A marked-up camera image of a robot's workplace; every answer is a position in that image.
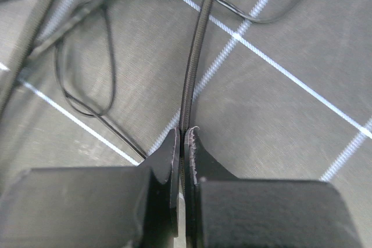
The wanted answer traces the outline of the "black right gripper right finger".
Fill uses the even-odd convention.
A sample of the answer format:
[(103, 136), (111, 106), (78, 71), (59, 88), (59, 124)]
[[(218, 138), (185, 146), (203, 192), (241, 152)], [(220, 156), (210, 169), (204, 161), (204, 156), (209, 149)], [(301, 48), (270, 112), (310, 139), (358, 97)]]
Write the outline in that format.
[(328, 182), (243, 179), (202, 145), (184, 141), (188, 247), (361, 247), (341, 194)]

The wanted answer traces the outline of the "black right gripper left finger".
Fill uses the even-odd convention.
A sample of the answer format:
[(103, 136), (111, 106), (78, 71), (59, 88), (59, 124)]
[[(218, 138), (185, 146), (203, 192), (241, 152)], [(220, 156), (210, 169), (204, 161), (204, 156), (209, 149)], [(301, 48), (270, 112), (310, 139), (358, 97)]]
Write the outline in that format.
[(180, 133), (133, 167), (34, 168), (1, 196), (2, 247), (173, 247)]

